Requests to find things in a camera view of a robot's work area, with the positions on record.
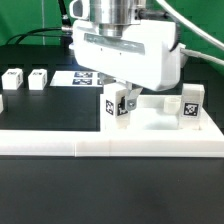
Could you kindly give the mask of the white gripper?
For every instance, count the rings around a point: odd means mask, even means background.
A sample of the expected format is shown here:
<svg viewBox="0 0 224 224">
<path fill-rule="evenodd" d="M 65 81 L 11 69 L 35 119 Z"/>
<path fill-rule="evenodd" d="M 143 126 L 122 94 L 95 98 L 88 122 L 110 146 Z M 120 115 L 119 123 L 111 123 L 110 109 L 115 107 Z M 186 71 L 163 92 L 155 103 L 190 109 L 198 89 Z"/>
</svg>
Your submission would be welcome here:
<svg viewBox="0 0 224 224">
<path fill-rule="evenodd" d="M 142 87 L 164 91 L 179 82 L 182 45 L 171 50 L 175 31 L 174 22 L 141 20 L 139 25 L 126 27 L 121 38 L 111 38 L 99 35 L 94 23 L 76 20 L 74 54 L 80 66 L 101 72 L 102 85 L 114 83 L 115 78 L 130 82 L 125 109 L 132 111 Z"/>
</svg>

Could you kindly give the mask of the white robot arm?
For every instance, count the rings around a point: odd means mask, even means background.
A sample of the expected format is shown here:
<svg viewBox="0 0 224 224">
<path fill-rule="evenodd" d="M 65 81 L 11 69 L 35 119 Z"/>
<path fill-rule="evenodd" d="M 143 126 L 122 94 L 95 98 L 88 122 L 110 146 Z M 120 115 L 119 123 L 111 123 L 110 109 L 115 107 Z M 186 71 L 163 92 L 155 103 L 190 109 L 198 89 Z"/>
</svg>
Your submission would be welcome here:
<svg viewBox="0 0 224 224">
<path fill-rule="evenodd" d="M 83 67 L 126 82 L 125 108 L 142 89 L 164 91 L 180 79 L 179 24 L 145 0 L 73 0 L 74 55 Z"/>
</svg>

